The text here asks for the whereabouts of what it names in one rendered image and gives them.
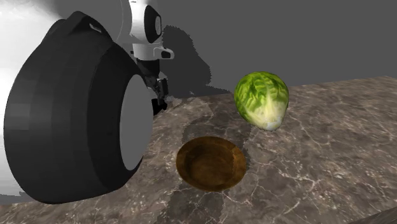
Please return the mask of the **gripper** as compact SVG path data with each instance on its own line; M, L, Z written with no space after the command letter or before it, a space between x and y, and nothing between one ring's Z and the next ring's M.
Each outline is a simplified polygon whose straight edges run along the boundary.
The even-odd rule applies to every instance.
M160 60L136 59L136 64L141 71L146 86L152 88L157 95L156 98L151 100L153 114L157 115L161 110L167 109L165 98L169 94L167 79L159 79Z

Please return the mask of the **brown wooden bowl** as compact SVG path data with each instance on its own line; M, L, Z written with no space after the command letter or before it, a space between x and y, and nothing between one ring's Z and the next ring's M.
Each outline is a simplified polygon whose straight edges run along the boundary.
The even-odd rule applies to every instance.
M242 150L231 141L203 136L179 149L176 169L189 185L207 192L220 192L242 180L247 163Z

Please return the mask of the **green cabbage head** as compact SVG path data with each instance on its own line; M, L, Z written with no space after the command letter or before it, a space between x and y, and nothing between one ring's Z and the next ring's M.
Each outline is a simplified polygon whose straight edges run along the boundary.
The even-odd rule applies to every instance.
M241 78L233 98L240 116L266 131L277 130L289 104L289 90L276 74L253 72Z

